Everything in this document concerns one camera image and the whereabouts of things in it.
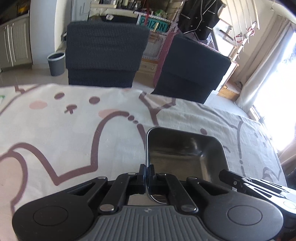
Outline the cartoon bear tablecloth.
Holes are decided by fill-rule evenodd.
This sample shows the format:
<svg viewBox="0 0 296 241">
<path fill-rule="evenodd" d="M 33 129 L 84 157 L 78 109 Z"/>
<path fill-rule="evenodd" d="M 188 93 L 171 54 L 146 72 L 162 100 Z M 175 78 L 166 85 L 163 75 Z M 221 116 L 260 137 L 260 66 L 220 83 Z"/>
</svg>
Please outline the cartoon bear tablecloth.
<svg viewBox="0 0 296 241">
<path fill-rule="evenodd" d="M 16 239 L 11 219 L 22 205 L 136 172 L 154 126 L 215 137 L 231 171 L 286 185 L 262 125 L 245 117 L 137 89 L 15 85 L 1 95 L 1 240 Z"/>
</svg>

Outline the right dark blue chair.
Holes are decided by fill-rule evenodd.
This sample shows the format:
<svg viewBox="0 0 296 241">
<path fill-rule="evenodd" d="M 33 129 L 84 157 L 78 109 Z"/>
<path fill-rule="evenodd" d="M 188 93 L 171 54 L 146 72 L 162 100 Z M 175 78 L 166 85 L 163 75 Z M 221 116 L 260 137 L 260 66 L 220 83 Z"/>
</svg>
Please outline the right dark blue chair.
<svg viewBox="0 0 296 241">
<path fill-rule="evenodd" d="M 203 104 L 231 65 L 231 60 L 183 34 L 172 40 L 152 94 Z"/>
</svg>

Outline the dark blue chair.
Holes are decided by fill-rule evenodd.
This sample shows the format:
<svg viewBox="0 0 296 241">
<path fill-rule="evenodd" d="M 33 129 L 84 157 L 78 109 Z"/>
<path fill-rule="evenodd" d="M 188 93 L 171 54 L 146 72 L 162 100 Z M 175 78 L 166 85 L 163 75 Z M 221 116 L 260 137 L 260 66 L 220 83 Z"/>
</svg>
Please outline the dark blue chair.
<svg viewBox="0 0 296 241">
<path fill-rule="evenodd" d="M 68 83 L 131 88 L 149 34 L 146 26 L 129 23 L 71 22 L 65 52 Z"/>
<path fill-rule="evenodd" d="M 172 40 L 152 94 L 203 104 L 231 65 L 231 60 L 183 34 Z"/>
</svg>

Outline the pink cushion chair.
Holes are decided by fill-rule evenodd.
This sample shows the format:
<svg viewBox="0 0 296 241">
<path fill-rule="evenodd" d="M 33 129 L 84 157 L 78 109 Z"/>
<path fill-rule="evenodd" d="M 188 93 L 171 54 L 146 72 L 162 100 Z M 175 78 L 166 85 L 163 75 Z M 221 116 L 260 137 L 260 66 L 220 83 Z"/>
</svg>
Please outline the pink cushion chair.
<svg viewBox="0 0 296 241">
<path fill-rule="evenodd" d="M 154 85 L 161 74 L 169 73 L 215 90 L 230 67 L 231 60 L 184 34 L 175 34 L 165 41 L 161 51 Z"/>
</svg>

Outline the left dark blue chair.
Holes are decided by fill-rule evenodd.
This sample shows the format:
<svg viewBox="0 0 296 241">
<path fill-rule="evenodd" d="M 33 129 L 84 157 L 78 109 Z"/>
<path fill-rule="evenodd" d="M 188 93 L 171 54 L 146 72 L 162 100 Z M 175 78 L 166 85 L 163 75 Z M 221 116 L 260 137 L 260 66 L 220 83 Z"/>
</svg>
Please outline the left dark blue chair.
<svg viewBox="0 0 296 241">
<path fill-rule="evenodd" d="M 68 83 L 131 88 L 149 34 L 146 26 L 129 23 L 71 22 L 65 52 Z"/>
</svg>

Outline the grey trash bin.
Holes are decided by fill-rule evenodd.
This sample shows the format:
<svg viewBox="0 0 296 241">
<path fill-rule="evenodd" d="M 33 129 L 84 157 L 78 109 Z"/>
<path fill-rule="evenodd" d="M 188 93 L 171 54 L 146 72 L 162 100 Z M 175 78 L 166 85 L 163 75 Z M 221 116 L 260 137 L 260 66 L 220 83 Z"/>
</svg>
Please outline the grey trash bin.
<svg viewBox="0 0 296 241">
<path fill-rule="evenodd" d="M 50 74 L 59 76 L 65 72 L 65 53 L 55 52 L 47 57 Z"/>
</svg>

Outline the teal poizon sign box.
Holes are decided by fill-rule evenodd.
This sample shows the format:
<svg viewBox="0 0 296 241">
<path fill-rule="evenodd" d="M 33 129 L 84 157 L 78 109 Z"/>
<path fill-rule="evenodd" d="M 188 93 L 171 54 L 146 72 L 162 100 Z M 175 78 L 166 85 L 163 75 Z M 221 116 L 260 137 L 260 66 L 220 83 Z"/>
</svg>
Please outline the teal poizon sign box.
<svg viewBox="0 0 296 241">
<path fill-rule="evenodd" d="M 137 13 L 137 15 L 137 25 L 147 26 L 154 33 L 168 35 L 176 27 L 175 22 L 159 16 L 147 15 L 145 13 Z"/>
</svg>

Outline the green white packet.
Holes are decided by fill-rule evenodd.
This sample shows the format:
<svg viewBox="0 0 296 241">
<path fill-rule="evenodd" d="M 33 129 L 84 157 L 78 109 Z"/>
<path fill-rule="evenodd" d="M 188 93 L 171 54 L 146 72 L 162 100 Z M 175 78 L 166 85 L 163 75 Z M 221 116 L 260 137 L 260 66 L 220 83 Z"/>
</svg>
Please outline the green white packet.
<svg viewBox="0 0 296 241">
<path fill-rule="evenodd" d="M 0 104 L 3 102 L 5 96 L 4 95 L 0 95 Z"/>
</svg>

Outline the black vest on hanger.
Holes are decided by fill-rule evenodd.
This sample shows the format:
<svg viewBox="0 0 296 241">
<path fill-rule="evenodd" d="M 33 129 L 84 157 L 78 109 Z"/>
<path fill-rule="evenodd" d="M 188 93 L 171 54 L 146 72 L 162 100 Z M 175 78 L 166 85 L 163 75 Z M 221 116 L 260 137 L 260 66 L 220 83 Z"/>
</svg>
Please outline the black vest on hanger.
<svg viewBox="0 0 296 241">
<path fill-rule="evenodd" d="M 185 1 L 179 15 L 178 28 L 183 34 L 193 33 L 198 40 L 206 40 L 226 6 L 221 0 Z"/>
</svg>

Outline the wooden staircase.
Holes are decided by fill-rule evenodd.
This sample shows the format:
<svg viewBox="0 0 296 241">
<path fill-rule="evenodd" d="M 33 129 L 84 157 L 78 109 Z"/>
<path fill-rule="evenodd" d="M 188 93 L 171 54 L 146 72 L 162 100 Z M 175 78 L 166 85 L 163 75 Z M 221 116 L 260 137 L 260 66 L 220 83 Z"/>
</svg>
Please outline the wooden staircase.
<svg viewBox="0 0 296 241">
<path fill-rule="evenodd" d="M 213 27 L 218 51 L 238 63 L 241 70 L 274 22 L 268 1 L 222 1 Z"/>
</svg>

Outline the grey kitchen cabinet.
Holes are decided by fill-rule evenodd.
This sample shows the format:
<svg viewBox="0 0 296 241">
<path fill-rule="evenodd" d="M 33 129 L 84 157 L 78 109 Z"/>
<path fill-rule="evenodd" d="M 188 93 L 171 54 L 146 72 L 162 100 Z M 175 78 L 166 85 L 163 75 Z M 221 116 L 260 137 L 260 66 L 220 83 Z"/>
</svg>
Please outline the grey kitchen cabinet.
<svg viewBox="0 0 296 241">
<path fill-rule="evenodd" d="M 1 25 L 1 69 L 32 64 L 29 23 L 25 14 Z"/>
</svg>

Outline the beige window curtain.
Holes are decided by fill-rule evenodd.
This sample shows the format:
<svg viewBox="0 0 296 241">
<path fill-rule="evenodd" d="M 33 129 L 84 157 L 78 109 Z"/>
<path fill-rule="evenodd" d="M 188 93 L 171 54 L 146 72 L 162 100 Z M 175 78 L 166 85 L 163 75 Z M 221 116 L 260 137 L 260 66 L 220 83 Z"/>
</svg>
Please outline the beige window curtain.
<svg viewBox="0 0 296 241">
<path fill-rule="evenodd" d="M 294 31 L 294 23 L 283 16 L 276 16 L 273 25 L 266 30 L 263 39 L 237 75 L 235 82 L 242 84 L 242 90 L 235 103 L 244 112 L 250 110 L 259 90 L 274 72 Z"/>
</svg>

